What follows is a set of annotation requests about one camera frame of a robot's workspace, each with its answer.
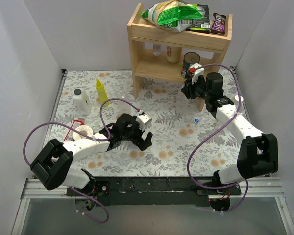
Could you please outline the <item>clear round bottle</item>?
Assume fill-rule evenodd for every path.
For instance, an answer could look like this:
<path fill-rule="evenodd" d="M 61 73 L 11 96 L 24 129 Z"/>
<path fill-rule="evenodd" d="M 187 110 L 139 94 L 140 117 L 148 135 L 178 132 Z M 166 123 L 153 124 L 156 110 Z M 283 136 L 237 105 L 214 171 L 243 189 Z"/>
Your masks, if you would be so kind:
<path fill-rule="evenodd" d="M 126 101 L 130 101 L 129 94 L 125 90 L 120 90 L 119 91 L 119 98 L 124 99 Z"/>

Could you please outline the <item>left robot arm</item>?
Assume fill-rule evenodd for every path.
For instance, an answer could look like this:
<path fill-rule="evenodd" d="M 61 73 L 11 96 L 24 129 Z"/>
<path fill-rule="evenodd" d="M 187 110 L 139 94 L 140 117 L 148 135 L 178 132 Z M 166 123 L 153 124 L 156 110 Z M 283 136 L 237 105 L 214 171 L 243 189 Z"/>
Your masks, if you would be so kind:
<path fill-rule="evenodd" d="M 82 195 L 94 192 L 94 177 L 84 169 L 74 169 L 72 163 L 95 153 L 103 153 L 117 148 L 122 141 L 131 141 L 141 151 L 152 145 L 152 133 L 142 137 L 151 117 L 147 113 L 137 116 L 122 114 L 115 123 L 108 124 L 90 138 L 60 142 L 50 140 L 30 164 L 30 169 L 47 190 L 59 186 L 77 188 Z"/>

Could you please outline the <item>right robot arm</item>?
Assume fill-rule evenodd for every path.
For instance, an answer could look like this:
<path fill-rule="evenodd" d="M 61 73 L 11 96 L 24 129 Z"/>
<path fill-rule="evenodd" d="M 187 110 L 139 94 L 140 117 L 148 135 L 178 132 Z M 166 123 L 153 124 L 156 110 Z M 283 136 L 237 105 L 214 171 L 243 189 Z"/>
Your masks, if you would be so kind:
<path fill-rule="evenodd" d="M 263 133 L 239 114 L 234 102 L 223 94 L 221 74 L 211 72 L 206 77 L 199 75 L 195 80 L 187 79 L 181 91 L 187 99 L 203 99 L 208 112 L 231 132 L 240 145 L 237 162 L 215 171 L 211 183 L 205 188 L 212 188 L 221 195 L 231 184 L 278 171 L 277 137 Z"/>

